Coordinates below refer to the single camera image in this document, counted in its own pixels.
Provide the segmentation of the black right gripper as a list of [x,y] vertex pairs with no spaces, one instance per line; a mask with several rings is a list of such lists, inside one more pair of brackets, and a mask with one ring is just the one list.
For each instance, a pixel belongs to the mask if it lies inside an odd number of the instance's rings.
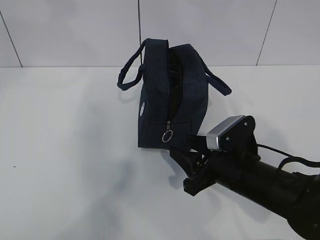
[[233,190],[244,174],[260,161],[258,154],[245,151],[208,153],[207,138],[204,135],[188,134],[186,141],[195,151],[169,150],[170,157],[183,169],[187,178],[183,181],[183,190],[191,196],[218,183]]

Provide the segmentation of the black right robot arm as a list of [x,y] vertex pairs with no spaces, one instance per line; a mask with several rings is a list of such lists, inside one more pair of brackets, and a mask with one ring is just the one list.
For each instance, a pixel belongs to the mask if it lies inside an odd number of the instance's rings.
[[227,141],[230,151],[209,150],[205,136],[188,135],[187,141],[204,154],[199,170],[183,182],[195,196],[215,183],[286,219],[305,240],[320,238],[320,176],[286,172],[260,160],[253,135],[239,144]]

